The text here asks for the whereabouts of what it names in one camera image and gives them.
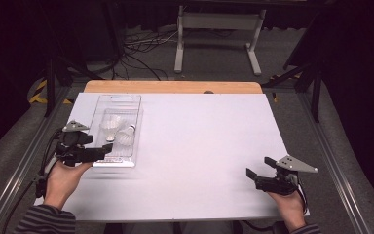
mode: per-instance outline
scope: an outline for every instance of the gray floor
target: gray floor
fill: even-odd
[[[282,66],[301,37],[303,30],[263,30],[260,34],[256,47],[256,55],[262,68],[262,76],[256,77],[252,74],[247,54],[243,48],[244,43],[250,38],[247,32],[236,31],[227,37],[216,36],[214,33],[221,32],[191,32],[185,39],[184,66],[180,74],[173,72],[175,48],[173,41],[168,41],[151,52],[136,53],[134,56],[141,59],[152,68],[162,69],[170,80],[211,80],[211,81],[254,81],[265,83],[272,75],[283,74]],[[134,66],[142,67],[142,64],[129,58],[125,62]],[[152,73],[147,69],[135,69],[128,67],[127,72],[121,64],[116,66],[117,79],[122,77],[137,80],[154,79]],[[112,73],[106,72],[101,76],[111,78]],[[31,87],[30,95],[36,89],[36,84]],[[82,92],[85,86],[85,78],[76,79],[72,87],[67,90],[68,98],[75,98]],[[345,136],[338,114],[336,113],[332,100],[322,86],[319,106],[319,125],[310,122],[310,116],[303,107],[302,95],[295,94],[288,84],[276,90],[278,98],[273,101],[269,90],[264,90],[267,94],[278,126],[289,154],[319,168],[319,174],[302,174],[305,189],[308,194],[311,215],[307,217],[308,222],[318,223],[323,233],[374,233],[374,190],[369,184],[366,176],[360,169],[355,159],[355,155],[350,148]],[[41,142],[37,145],[36,154],[27,155],[30,152],[30,142],[37,141],[39,127],[44,122],[45,104],[32,103],[31,108],[18,120],[18,122],[8,131],[0,141],[0,196],[3,192],[11,190],[7,188],[11,182],[12,174],[18,167],[22,167],[19,162],[24,155],[30,157],[30,165],[19,188],[14,188],[19,194],[31,181],[38,171],[45,144],[51,133],[62,127],[67,121],[72,109],[72,104],[62,104],[54,116],[50,118],[49,127],[43,134]],[[349,207],[344,203],[343,190],[338,189],[338,182],[333,176],[332,168],[326,159],[326,152],[323,151],[323,144],[318,141],[315,128],[323,130],[330,150],[337,166],[346,179],[347,185],[352,189],[354,201],[359,210],[359,214],[365,221],[365,228],[362,231],[355,228],[355,217],[351,216]],[[3,201],[0,204],[11,204],[12,199]],[[21,203],[17,207],[12,217],[8,230],[12,230],[14,225],[24,214],[28,206],[33,204],[33,187],[26,193]],[[4,225],[4,211],[0,218],[0,233]],[[251,223],[258,226],[270,225],[273,220],[251,220]],[[104,223],[79,223],[77,233],[102,233]],[[243,225],[244,233],[259,233]]]

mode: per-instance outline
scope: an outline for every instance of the metal stand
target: metal stand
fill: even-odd
[[[115,28],[114,20],[112,20],[109,4],[110,2],[101,2],[102,12],[105,17],[105,23],[108,29],[109,36],[111,38],[113,49],[117,52],[117,57],[119,57],[119,45],[118,45],[118,35]],[[23,0],[23,5],[25,10],[30,16],[30,21],[32,26],[36,30],[42,47],[42,51],[47,60],[47,92],[48,92],[48,102],[47,111],[45,117],[48,117],[52,110],[55,108],[56,102],[56,78],[61,86],[71,86],[73,79],[68,67],[75,69],[81,74],[89,77],[92,80],[103,80],[103,78],[97,76],[93,72],[90,72],[86,67],[80,66],[68,58],[65,57],[60,49],[58,40],[52,26],[46,16],[46,12],[43,10],[40,1],[33,0]]]
[[[235,14],[206,14],[206,13],[185,13],[184,7],[179,6],[178,9],[178,43],[175,55],[174,72],[182,71],[184,41],[184,28],[216,28],[216,29],[236,29],[236,30],[252,30],[253,38],[250,43],[246,43],[248,57],[251,67],[255,75],[261,75],[261,69],[257,60],[254,49],[266,10],[260,11],[259,15],[235,15]]]
[[[318,102],[319,102],[319,96],[320,96],[320,84],[321,84],[321,65],[320,62],[315,63],[308,63],[302,66],[298,66],[277,79],[270,80],[269,82],[265,84],[261,84],[260,86],[262,88],[273,88],[277,84],[280,84],[281,82],[292,78],[296,74],[299,74],[302,72],[302,75],[300,76],[299,80],[294,85],[294,89],[296,93],[303,93],[306,92],[306,90],[309,88],[309,86],[314,82],[314,89],[313,89],[313,95],[312,95],[312,103],[311,103],[311,113],[315,119],[315,121],[318,123]]]

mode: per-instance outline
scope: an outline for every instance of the white stand leg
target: white stand leg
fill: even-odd
[[[246,43],[245,45],[247,46],[248,58],[250,59],[251,68],[253,68],[253,73],[256,76],[259,76],[262,74],[262,70],[260,69],[259,61],[257,60],[256,54],[254,53],[254,50],[250,50],[250,43]]]
[[[259,38],[260,30],[262,29],[263,20],[266,15],[266,10],[260,11],[259,19],[254,27],[254,34],[253,34],[253,40],[251,40],[251,43],[246,43],[247,47],[247,53],[248,58],[251,62],[251,67],[253,68],[253,73],[256,76],[259,76],[262,74],[262,71],[260,69],[259,61],[257,60],[256,54],[254,53],[254,49],[256,48],[256,42]]]
[[[184,47],[181,42],[181,48],[177,47],[177,54],[175,55],[175,66],[174,66],[174,72],[175,73],[181,73],[183,68],[183,53],[184,53]]]
[[[178,8],[178,41],[177,53],[175,54],[174,72],[181,73],[183,69],[183,54],[184,54],[184,41],[183,41],[183,6]]]

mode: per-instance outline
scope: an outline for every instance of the metal rail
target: metal rail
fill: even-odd
[[[315,122],[315,119],[311,114],[311,105],[307,95],[305,93],[300,93],[298,94],[298,97],[309,119],[312,129],[315,132],[323,153],[324,162],[332,176],[333,182],[336,185],[336,189],[338,190],[348,216],[351,219],[355,232],[360,234],[372,233],[359,210],[354,192],[352,191],[348,180],[336,162],[335,156],[331,150],[323,129],[321,128],[321,125]]]
[[[4,192],[1,194],[0,197],[0,222],[3,218],[4,214],[11,206],[22,182],[32,164],[35,155],[42,143],[44,138],[44,134],[46,133],[47,129],[50,127],[51,123],[53,122],[54,118],[56,117],[57,112],[59,111],[60,107],[62,106],[62,102],[65,100],[66,95],[68,94],[69,88],[68,87],[61,87],[59,88],[59,93],[56,97],[56,106],[51,112],[51,114],[44,118],[36,131],[36,134],[32,141],[30,142],[28,148],[26,149],[25,153],[23,154],[22,159],[20,160],[15,172],[13,173],[12,177],[9,179]]]

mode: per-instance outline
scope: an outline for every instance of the black cable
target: black cable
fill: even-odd
[[[273,230],[272,226],[268,226],[268,227],[256,227],[253,224],[251,224],[249,221],[244,220],[243,222],[245,224],[247,224],[247,226],[249,226],[251,229],[256,230],[256,231],[267,232],[267,231],[272,231]]]
[[[40,7],[40,10],[41,10],[42,12],[45,12],[44,9],[42,8],[42,5],[41,5],[41,4],[39,4],[39,7]],[[45,14],[44,14],[44,18],[45,18],[45,21],[46,21],[46,23],[47,23],[47,27],[51,30],[51,32],[52,32],[53,34],[55,34],[55,31],[54,31],[54,29],[52,28],[52,24],[50,23],[48,17],[47,17]],[[61,53],[62,53],[63,55],[65,55],[65,52],[64,52],[64,50],[63,50],[63,47],[61,46],[61,43],[59,42],[59,40],[57,39],[57,37],[56,37],[56,43],[57,43],[59,49],[61,50]],[[111,69],[111,65],[109,65],[109,66],[107,66],[107,67],[104,67],[104,68],[101,68],[101,69],[99,69],[99,70],[96,70],[96,71],[90,71],[90,72],[91,72],[91,73],[94,73],[94,74],[101,74],[101,73],[104,73],[104,72],[106,72],[106,71],[108,71],[108,70],[110,70],[110,69]],[[83,75],[83,74],[80,73],[80,72],[69,71],[69,73],[70,73],[71,75],[75,76],[75,77],[83,77],[83,76],[85,76],[85,75]]]
[[[137,52],[141,52],[140,48],[141,48],[141,44],[138,44],[138,45],[135,45],[133,47],[129,47],[129,46],[124,46],[124,48],[126,49],[129,49],[130,52],[126,52],[126,55],[134,55],[135,53]]]
[[[115,79],[115,66],[112,67],[111,72],[112,72],[111,80],[114,80]]]
[[[139,40],[141,40],[141,39],[139,38],[138,35],[141,35],[141,34],[147,34],[146,36],[144,36],[144,37],[142,38],[142,40],[146,40],[146,39],[149,39],[148,36],[151,35],[151,34],[153,34],[153,33],[152,33],[151,31],[146,31],[146,32],[137,32],[137,33],[130,34],[130,35],[126,35],[126,36],[127,36],[127,37],[136,37],[137,39],[136,39],[136,40],[132,40],[132,41],[139,41]]]
[[[102,68],[100,68],[98,70],[91,70],[89,72],[93,73],[95,75],[99,75],[99,74],[102,74],[102,73],[105,73],[105,72],[111,70],[111,68],[114,67],[115,65],[117,65],[117,63],[118,63],[118,59],[114,59],[111,64],[109,64],[109,65],[107,65],[105,67],[102,67]],[[87,77],[85,74],[83,74],[83,73],[81,73],[79,71],[69,71],[69,73],[72,76],[76,77],[76,78]]]
[[[5,221],[5,224],[4,224],[4,228],[2,230],[2,233],[5,234],[7,228],[8,228],[8,224],[9,224],[9,221],[11,220],[11,217],[12,215],[14,214],[14,211],[15,209],[17,208],[17,206],[19,205],[20,201],[22,200],[23,196],[25,196],[26,192],[29,190],[29,188],[32,186],[32,183],[33,181],[30,181],[29,184],[26,186],[25,190],[23,190],[22,194],[20,194],[17,202],[14,204],[14,206],[12,207],[10,213],[8,214],[7,216],[7,219]]]
[[[143,37],[143,38],[139,38],[137,37],[137,39],[133,39],[133,40],[128,40],[126,43],[127,44],[132,44],[132,43],[137,43],[137,42],[142,42],[142,41],[154,41],[154,40],[157,40],[157,39],[162,39],[162,37],[166,36],[167,34],[170,34],[170,33],[174,33],[174,31],[167,31],[165,33],[163,33],[162,35],[160,35],[160,33],[157,33],[157,35],[154,35],[154,36],[151,36],[151,37],[148,37],[150,34],[153,34],[153,33],[148,33],[147,36]]]
[[[157,34],[155,37],[140,40],[140,41],[138,41],[139,43],[137,43],[137,41],[127,42],[125,47],[129,50],[132,50],[132,51],[147,53],[147,52],[150,52],[150,51],[154,50],[158,46],[163,45],[166,42],[168,42],[170,37],[167,40],[164,37],[169,35],[169,34],[173,35],[175,32],[176,31],[167,31],[167,32],[165,32],[164,34],[161,34],[161,35]]]
[[[140,59],[136,58],[136,57],[133,57],[133,56],[130,56],[130,55],[127,55],[128,57],[132,58],[132,59],[135,59],[137,60],[139,63],[143,64],[147,69],[149,69],[156,77],[159,81],[161,81],[160,77],[157,75],[157,73],[151,69],[147,64],[145,64],[143,61],[141,61]]]
[[[127,75],[127,80],[130,80],[130,77],[129,77],[129,71],[127,70],[127,68],[123,65],[123,61],[121,60],[120,61],[121,65],[124,67],[124,69],[126,70],[126,75]]]
[[[45,147],[44,157],[42,158],[41,168],[39,170],[39,175],[40,176],[44,175],[45,166],[47,165],[47,161],[48,161],[48,152],[50,151],[51,145],[53,144],[54,140],[57,137],[59,137],[59,134],[61,132],[62,132],[62,128],[56,129],[56,131],[53,132],[53,134],[51,135],[50,140],[47,143],[47,146]]]
[[[305,189],[303,188],[303,183],[300,178],[299,178],[299,185],[300,185],[300,189],[297,189],[297,193],[299,193],[299,196],[302,198],[303,214],[305,214],[308,211],[308,198],[306,196]]]
[[[133,66],[133,65],[130,65],[130,64],[128,64],[128,63],[125,63],[124,61],[121,61],[121,63],[123,63],[123,64],[125,64],[125,65],[127,65],[127,66],[129,66],[129,67],[136,68],[136,69],[152,69],[152,70],[161,71],[161,72],[166,76],[167,80],[169,80],[169,78],[168,78],[166,72],[165,72],[164,70],[162,70],[162,69],[137,67],[137,66]]]

